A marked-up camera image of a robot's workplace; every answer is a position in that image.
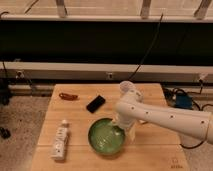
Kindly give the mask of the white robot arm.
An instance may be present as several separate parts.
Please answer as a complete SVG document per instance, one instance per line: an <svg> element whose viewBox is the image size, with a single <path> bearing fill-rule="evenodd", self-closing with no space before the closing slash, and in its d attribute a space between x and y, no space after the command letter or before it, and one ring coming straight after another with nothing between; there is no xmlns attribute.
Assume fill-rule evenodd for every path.
<svg viewBox="0 0 213 171"><path fill-rule="evenodd" d="M129 130L136 120L147 121L213 144L213 114L179 108L153 106L142 102L137 89L126 92L116 103L116 124Z"/></svg>

